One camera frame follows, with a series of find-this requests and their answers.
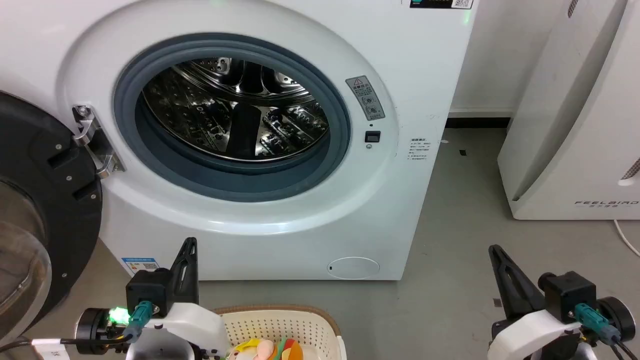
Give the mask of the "dark panel label with QR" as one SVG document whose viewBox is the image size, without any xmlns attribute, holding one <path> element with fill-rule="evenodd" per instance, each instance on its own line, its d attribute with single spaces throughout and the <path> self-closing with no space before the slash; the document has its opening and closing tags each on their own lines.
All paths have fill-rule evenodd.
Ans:
<svg viewBox="0 0 640 360">
<path fill-rule="evenodd" d="M 474 0 L 410 0 L 409 7 L 414 9 L 470 10 Z"/>
</svg>

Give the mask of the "blue and white energy sticker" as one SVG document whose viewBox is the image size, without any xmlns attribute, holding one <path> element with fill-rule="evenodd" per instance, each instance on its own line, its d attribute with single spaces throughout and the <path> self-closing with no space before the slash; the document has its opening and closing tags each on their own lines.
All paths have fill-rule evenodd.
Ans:
<svg viewBox="0 0 640 360">
<path fill-rule="evenodd" d="M 159 269 L 160 266 L 154 258 L 150 257 L 123 257 L 121 258 L 122 264 L 128 271 L 135 275 L 139 271 L 154 272 Z"/>
</svg>

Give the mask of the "metal door hinge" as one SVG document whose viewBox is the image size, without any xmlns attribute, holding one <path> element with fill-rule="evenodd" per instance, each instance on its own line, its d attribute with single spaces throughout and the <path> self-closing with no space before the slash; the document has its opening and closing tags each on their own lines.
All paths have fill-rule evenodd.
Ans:
<svg viewBox="0 0 640 360">
<path fill-rule="evenodd" d="M 125 173 L 126 167 L 112 145 L 102 122 L 91 105 L 75 104 L 71 108 L 78 133 L 72 138 L 76 146 L 85 148 L 94 162 L 100 180 L 113 173 Z"/>
</svg>

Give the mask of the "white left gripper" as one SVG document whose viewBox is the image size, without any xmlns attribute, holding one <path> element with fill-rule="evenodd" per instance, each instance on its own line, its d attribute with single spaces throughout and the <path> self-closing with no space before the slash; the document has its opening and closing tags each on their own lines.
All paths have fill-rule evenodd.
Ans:
<svg viewBox="0 0 640 360">
<path fill-rule="evenodd" d="M 170 268 L 169 293 L 174 305 L 165 317 L 142 328 L 125 360 L 221 360 L 230 350 L 222 317 L 199 303 L 198 244 L 188 237 Z"/>
</svg>

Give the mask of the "colourful plush toy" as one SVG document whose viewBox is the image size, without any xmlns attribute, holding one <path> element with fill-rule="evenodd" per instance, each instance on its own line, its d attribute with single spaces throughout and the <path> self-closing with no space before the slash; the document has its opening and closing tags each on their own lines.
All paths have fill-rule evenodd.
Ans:
<svg viewBox="0 0 640 360">
<path fill-rule="evenodd" d="M 293 338 L 272 341 L 251 338 L 234 346 L 225 360 L 306 360 L 300 343 Z"/>
</svg>

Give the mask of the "cream perforated laundry basket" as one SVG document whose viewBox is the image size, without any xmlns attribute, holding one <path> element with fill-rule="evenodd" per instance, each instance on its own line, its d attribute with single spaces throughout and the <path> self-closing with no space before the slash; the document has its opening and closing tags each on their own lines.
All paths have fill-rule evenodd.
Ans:
<svg viewBox="0 0 640 360">
<path fill-rule="evenodd" d="M 274 350 L 282 340 L 295 341 L 300 358 L 271 355 L 269 360 L 348 360 L 338 324 L 322 309 L 306 305 L 250 305 L 220 307 L 213 310 L 222 317 L 230 349 L 226 360 L 255 360 L 252 342 L 269 340 Z"/>
</svg>

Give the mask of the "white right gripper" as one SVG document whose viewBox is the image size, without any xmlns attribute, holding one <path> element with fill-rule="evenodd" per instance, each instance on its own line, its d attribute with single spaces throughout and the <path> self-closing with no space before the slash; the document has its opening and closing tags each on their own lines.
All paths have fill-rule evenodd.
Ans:
<svg viewBox="0 0 640 360">
<path fill-rule="evenodd" d="M 491 327 L 487 360 L 595 360 L 582 332 L 595 329 L 595 309 L 576 308 L 573 322 L 558 321 L 544 310 L 537 285 L 502 246 L 492 244 L 488 253 L 506 319 Z"/>
</svg>

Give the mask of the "black washing machine door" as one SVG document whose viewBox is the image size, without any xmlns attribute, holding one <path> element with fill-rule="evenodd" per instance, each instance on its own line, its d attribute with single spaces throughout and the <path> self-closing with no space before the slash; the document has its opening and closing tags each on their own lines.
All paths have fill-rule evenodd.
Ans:
<svg viewBox="0 0 640 360">
<path fill-rule="evenodd" d="M 0 347 L 71 291 L 96 243 L 102 187 L 53 116 L 0 92 Z"/>
</svg>

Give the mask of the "oval filter cover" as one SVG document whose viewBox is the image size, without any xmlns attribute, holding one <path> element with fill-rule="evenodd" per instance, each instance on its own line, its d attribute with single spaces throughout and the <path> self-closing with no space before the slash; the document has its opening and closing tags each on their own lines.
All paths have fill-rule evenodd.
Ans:
<svg viewBox="0 0 640 360">
<path fill-rule="evenodd" d="M 377 276 L 379 271 L 380 265 L 377 261 L 361 256 L 342 257 L 327 265 L 327 273 L 338 280 L 369 280 Z"/>
</svg>

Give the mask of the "white front-load washing machine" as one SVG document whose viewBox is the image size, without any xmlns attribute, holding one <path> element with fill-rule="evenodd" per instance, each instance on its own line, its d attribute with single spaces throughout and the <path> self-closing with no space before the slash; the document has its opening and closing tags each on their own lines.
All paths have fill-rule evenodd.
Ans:
<svg viewBox="0 0 640 360">
<path fill-rule="evenodd" d="M 336 259 L 378 262 L 370 280 L 403 276 L 478 9 L 410 7 L 410 0 L 0 0 L 0 91 L 66 126 L 93 107 L 126 171 L 103 180 L 100 239 L 115 258 L 173 262 L 198 241 L 206 281 L 329 280 Z M 349 148 L 313 189 L 270 202 L 207 198 L 135 157 L 118 130 L 121 71 L 149 46 L 181 35 L 236 34 L 316 65 L 347 105 Z M 366 76 L 385 118 L 368 121 L 345 80 Z M 365 132 L 380 131 L 379 143 Z M 429 139 L 409 161 L 412 138 Z"/>
</svg>

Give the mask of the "stainless steel washing machine drum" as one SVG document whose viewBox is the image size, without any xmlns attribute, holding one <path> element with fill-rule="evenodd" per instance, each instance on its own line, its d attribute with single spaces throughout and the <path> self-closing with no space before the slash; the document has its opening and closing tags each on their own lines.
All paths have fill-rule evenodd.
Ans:
<svg viewBox="0 0 640 360">
<path fill-rule="evenodd" d="M 330 134 L 310 91 L 290 75 L 247 60 L 208 57 L 174 64 L 154 75 L 141 96 L 165 132 L 226 161 L 289 160 Z"/>
</svg>

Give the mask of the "white air purifier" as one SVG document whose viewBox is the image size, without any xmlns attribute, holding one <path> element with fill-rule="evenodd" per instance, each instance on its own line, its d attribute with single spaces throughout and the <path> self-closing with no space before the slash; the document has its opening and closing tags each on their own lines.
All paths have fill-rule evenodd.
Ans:
<svg viewBox="0 0 640 360">
<path fill-rule="evenodd" d="M 564 0 L 497 157 L 518 220 L 640 220 L 640 0 Z"/>
</svg>

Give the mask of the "small printed text sticker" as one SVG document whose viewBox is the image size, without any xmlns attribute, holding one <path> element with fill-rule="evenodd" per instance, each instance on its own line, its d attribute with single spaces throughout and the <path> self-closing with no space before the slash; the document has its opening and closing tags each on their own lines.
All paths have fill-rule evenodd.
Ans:
<svg viewBox="0 0 640 360">
<path fill-rule="evenodd" d="M 407 146 L 408 161 L 426 161 L 430 155 L 431 141 L 425 137 L 412 137 Z"/>
</svg>

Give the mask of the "grey rubber door gasket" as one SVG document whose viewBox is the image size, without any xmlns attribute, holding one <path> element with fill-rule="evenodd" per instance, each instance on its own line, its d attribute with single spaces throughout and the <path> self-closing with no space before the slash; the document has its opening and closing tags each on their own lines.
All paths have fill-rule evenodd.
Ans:
<svg viewBox="0 0 640 360">
<path fill-rule="evenodd" d="M 265 65 L 295 79 L 324 110 L 329 137 L 297 157 L 261 163 L 226 161 L 178 141 L 158 125 L 141 93 L 171 66 L 217 57 Z M 353 128 L 345 99 L 315 64 L 272 42 L 219 32 L 175 36 L 140 51 L 119 75 L 113 112 L 126 146 L 156 176 L 206 198 L 238 203 L 280 201 L 316 188 L 342 164 Z"/>
</svg>

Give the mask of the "grey warning label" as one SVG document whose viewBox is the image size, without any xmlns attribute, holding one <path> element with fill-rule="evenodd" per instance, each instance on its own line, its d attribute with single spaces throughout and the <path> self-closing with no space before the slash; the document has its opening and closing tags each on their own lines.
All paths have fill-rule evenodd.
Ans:
<svg viewBox="0 0 640 360">
<path fill-rule="evenodd" d="M 386 118 L 386 113 L 375 89 L 365 75 L 348 78 L 345 83 L 358 100 L 366 120 L 376 121 Z"/>
</svg>

